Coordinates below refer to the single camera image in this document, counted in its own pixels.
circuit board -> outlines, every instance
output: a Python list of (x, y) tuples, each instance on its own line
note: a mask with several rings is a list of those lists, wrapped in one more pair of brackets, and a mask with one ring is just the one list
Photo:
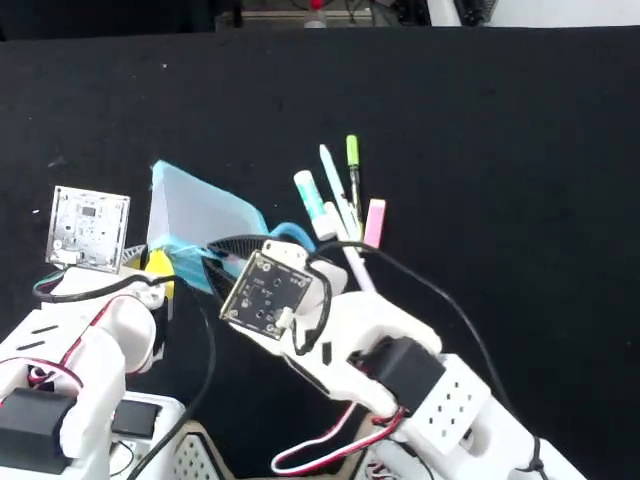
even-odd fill
[(118, 273), (129, 202), (122, 195), (57, 186), (45, 260)]
[(256, 251), (240, 274), (220, 318), (279, 340), (276, 322), (285, 307), (295, 312), (313, 278)]

white pen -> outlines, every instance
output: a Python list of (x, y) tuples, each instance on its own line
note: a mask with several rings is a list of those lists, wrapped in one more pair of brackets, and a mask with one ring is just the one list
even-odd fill
[(358, 222), (353, 209), (347, 201), (347, 196), (344, 193), (344, 188), (342, 188), (342, 182), (340, 182), (340, 177), (336, 170), (336, 166), (333, 163), (331, 153), (329, 153), (329, 149), (324, 145), (320, 145), (320, 160), (322, 161), (322, 166), (324, 167), (327, 179), (329, 180), (333, 197), (336, 200), (336, 205), (340, 211), (340, 216), (342, 217), (342, 222), (347, 229), (349, 238), (359, 242), (361, 240), (361, 233), (360, 228), (358, 227)]
[[(335, 205), (332, 202), (325, 202), (324, 209), (333, 222), (333, 227), (336, 231), (336, 235), (338, 236), (338, 240), (348, 240), (347, 231), (344, 228)], [(362, 257), (358, 255), (358, 251), (353, 247), (344, 247), (342, 250), (344, 251), (344, 256), (347, 257), (353, 276), (356, 277), (356, 281), (358, 282), (358, 285), (360, 285), (360, 288), (365, 292), (375, 292), (376, 287), (373, 284), (373, 280), (371, 280), (367, 267), (362, 263)]]

perforated plastic panel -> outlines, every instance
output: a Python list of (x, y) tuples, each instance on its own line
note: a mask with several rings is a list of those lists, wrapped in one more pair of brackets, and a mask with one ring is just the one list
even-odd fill
[(176, 450), (173, 473), (176, 480), (224, 480), (202, 438), (189, 433)]

pink highlighter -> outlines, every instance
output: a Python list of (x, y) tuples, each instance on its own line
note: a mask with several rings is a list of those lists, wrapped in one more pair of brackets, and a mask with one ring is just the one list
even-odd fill
[(387, 207), (385, 200), (372, 198), (369, 202), (367, 212), (367, 226), (364, 229), (364, 243), (369, 246), (379, 248), (380, 237), (382, 236), (382, 223), (384, 222), (384, 211)]

red and white wire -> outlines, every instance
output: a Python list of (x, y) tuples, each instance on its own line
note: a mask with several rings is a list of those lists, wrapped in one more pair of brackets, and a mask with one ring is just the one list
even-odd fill
[(75, 373), (66, 368), (64, 365), (59, 365), (55, 362), (50, 362), (49, 360), (44, 360), (42, 358), (33, 358), (33, 357), (11, 357), (0, 360), (0, 364), (15, 362), (16, 360), (21, 360), (25, 365), (31, 365), (34, 367), (40, 367), (43, 371), (51, 371), (53, 370), (56, 375), (64, 375), (68, 379), (70, 379), (76, 387), (78, 387), (78, 391), (80, 391), (84, 387), (84, 383), (80, 380)]
[(71, 360), (71, 356), (73, 355), (73, 353), (78, 349), (78, 347), (82, 343), (82, 335), (84, 335), (84, 333), (88, 330), (89, 327), (95, 326), (100, 321), (100, 319), (104, 316), (104, 314), (107, 312), (107, 310), (109, 309), (109, 307), (111, 306), (111, 304), (115, 300), (117, 300), (119, 298), (123, 298), (123, 297), (131, 297), (131, 298), (134, 298), (134, 299), (136, 299), (136, 300), (138, 300), (139, 302), (142, 303), (142, 300), (140, 300), (138, 297), (135, 297), (135, 296), (133, 296), (131, 294), (128, 294), (128, 293), (123, 293), (123, 294), (111, 297), (109, 299), (109, 301), (107, 303), (105, 303), (104, 306), (100, 309), (100, 311), (96, 314), (96, 316), (93, 317), (93, 320), (91, 320), (89, 325), (87, 325), (87, 328), (84, 329), (84, 331), (76, 339), (76, 341), (73, 343), (73, 345), (71, 345), (69, 350), (67, 350), (65, 352), (65, 354), (62, 357), (62, 360), (60, 360), (60, 365), (66, 366), (66, 365), (69, 364), (69, 361)]
[(336, 423), (333, 427), (331, 427), (331, 429), (321, 437), (315, 438), (313, 440), (307, 440), (306, 442), (302, 442), (273, 457), (273, 459), (271, 460), (271, 470), (273, 470), (273, 472), (276, 473), (277, 475), (299, 476), (299, 475), (304, 475), (306, 473), (312, 472), (319, 468), (322, 468), (326, 465), (329, 465), (330, 463), (335, 462), (336, 460), (339, 460), (340, 458), (343, 458), (343, 457), (346, 457), (347, 455), (351, 455), (352, 453), (358, 452), (388, 437), (393, 433), (393, 431), (396, 428), (398, 428), (398, 425), (402, 421), (402, 417), (404, 415), (404, 409), (400, 408), (398, 412), (396, 412), (396, 414), (393, 416), (389, 424), (384, 428), (382, 428), (381, 430), (378, 430), (377, 432), (374, 432), (370, 435), (367, 435), (366, 437), (356, 440), (355, 442), (345, 445), (344, 447), (334, 450), (333, 452), (327, 455), (324, 455), (323, 457), (320, 457), (316, 460), (305, 463), (303, 465), (299, 465), (297, 467), (291, 467), (291, 468), (280, 468), (278, 466), (283, 460), (289, 458), (295, 453), (298, 453), (312, 445), (318, 445), (318, 444), (324, 443), (332, 439), (333, 437), (335, 437), (336, 434), (344, 427), (344, 424), (347, 422), (351, 414), (353, 414), (355, 408), (356, 408), (355, 403), (352, 403), (351, 405), (349, 405), (349, 407), (344, 412), (342, 417), (340, 417), (340, 419), (338, 420), (338, 423)]

